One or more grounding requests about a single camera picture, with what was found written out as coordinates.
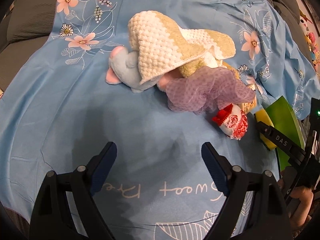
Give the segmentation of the person's hand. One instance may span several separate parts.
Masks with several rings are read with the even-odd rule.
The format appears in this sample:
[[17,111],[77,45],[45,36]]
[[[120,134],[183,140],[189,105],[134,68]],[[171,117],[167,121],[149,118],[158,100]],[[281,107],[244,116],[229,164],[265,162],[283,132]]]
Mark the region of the person's hand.
[[309,211],[313,201],[313,192],[310,188],[300,186],[293,189],[290,196],[300,201],[296,210],[289,215],[292,239],[295,239],[311,220]]

